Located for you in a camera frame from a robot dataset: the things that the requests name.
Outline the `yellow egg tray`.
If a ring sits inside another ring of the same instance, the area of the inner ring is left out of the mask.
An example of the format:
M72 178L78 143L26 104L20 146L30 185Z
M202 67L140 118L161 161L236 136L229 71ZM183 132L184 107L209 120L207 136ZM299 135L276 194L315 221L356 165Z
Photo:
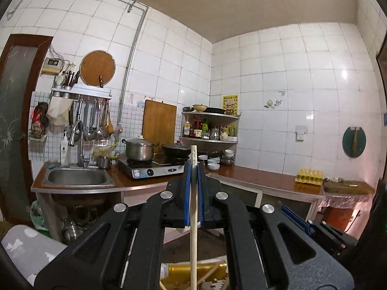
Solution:
M301 168L295 177L295 182L307 185L322 186L323 179L324 176L321 170Z

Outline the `silver induction stove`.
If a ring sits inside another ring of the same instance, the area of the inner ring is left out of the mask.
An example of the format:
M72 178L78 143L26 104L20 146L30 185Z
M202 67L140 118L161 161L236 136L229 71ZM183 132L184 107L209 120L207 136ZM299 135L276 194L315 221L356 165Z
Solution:
M184 160L168 159L164 154L155 154L151 161L135 161L127 158L117 161L118 168L133 180L182 174Z

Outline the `round wooden board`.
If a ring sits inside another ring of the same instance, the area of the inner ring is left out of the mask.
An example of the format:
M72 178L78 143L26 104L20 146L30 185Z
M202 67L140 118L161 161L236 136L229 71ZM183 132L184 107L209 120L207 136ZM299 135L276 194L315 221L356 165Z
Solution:
M82 59L79 72L86 85L103 88L115 74L115 61L106 51L92 51Z

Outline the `brown framed glass door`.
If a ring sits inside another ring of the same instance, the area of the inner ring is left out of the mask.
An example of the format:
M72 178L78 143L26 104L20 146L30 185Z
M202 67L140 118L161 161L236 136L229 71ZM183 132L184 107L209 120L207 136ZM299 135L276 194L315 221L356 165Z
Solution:
M31 224L30 103L51 42L49 36L12 34L1 54L1 213L15 225Z

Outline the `stainless steel sink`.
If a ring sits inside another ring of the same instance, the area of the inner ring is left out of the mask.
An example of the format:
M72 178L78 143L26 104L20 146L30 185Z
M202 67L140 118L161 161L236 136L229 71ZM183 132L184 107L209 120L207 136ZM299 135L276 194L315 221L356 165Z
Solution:
M99 188L113 187L114 181L105 170L98 168L53 168L44 176L42 187Z

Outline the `black wok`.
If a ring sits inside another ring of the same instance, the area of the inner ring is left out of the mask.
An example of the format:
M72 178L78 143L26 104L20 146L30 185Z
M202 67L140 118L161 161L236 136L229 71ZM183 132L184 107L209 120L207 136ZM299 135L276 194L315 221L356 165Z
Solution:
M191 147L184 145L181 141L177 143L162 145L163 152L171 160L187 160L191 154Z

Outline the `white wall socket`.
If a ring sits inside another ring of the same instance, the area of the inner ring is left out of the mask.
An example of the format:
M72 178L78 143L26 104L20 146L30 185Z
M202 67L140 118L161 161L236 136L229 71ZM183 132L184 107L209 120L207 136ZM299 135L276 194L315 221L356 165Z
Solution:
M304 141L305 135L308 133L308 127L303 125L295 126L296 141Z

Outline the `kitchen counter with cabinets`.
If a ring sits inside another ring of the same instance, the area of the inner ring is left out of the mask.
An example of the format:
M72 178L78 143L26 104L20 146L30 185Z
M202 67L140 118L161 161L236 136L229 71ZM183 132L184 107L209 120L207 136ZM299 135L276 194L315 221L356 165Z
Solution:
M36 194L97 195L157 188L146 203L128 206L116 203L73 246L80 249L101 242L103 246L130 244L135 238L148 247L161 243L166 228L223 229L226 240L234 244L254 244L256 227L250 213L259 208L246 206L222 188L219 180L205 175L203 165L184 165L184 172L168 181L147 179L140 186L120 171L88 167L50 169L44 165L31 187Z

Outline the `white soap bottle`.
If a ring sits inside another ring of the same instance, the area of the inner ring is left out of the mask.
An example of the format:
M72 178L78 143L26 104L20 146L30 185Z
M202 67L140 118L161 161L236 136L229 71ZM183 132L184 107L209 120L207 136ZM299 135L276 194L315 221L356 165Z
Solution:
M70 164L70 149L66 134L64 134L63 139L60 142L60 164L62 166L69 166Z

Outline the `green round wall board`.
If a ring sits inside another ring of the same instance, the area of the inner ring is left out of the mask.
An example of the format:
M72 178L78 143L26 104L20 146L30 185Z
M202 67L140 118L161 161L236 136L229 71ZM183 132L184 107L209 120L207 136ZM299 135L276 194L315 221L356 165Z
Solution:
M363 154L366 147L366 135L362 127L347 127L342 137L342 148L350 158L357 158Z

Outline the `grey patterned tablecloth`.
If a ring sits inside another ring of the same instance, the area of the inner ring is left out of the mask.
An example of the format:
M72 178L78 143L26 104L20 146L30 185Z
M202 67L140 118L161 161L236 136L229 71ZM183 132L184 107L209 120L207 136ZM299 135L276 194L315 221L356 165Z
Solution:
M66 244L26 225L13 226L1 240L1 244L9 259L31 286L34 286L38 273L67 248Z

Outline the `stainless steel cooking pot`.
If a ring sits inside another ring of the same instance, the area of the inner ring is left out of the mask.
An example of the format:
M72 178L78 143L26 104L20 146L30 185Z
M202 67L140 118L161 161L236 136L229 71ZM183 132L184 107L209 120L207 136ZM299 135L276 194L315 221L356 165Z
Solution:
M125 145L126 158L137 162L152 161L154 148L158 146L158 144L147 141L143 136L128 140L122 139L121 142Z

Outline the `lone wooden chopstick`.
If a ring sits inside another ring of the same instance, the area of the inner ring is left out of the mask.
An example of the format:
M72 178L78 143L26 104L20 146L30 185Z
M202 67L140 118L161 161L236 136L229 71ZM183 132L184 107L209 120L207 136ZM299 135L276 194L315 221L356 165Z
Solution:
M215 266L212 267L205 275L203 275L199 280L197 280L197 284L201 285L203 282L206 281L207 278L209 278L212 274L214 274L218 268L220 267L220 263L218 262L215 264Z

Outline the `corner metal shelf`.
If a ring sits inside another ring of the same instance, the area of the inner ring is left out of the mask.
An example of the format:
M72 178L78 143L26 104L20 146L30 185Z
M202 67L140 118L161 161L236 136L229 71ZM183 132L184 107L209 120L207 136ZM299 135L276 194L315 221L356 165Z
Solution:
M182 112L179 140L196 145L199 154L215 158L222 165L233 166L238 144L239 115L228 115L223 109Z

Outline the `wall utensil rack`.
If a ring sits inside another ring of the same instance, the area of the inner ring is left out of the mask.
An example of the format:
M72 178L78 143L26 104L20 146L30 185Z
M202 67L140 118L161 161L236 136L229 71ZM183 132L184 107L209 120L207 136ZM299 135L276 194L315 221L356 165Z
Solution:
M84 140L92 141L97 138L97 114L101 105L111 100L112 92L82 83L80 72L74 67L68 64L54 77L47 117L53 126L64 127L68 140L72 126L80 119Z

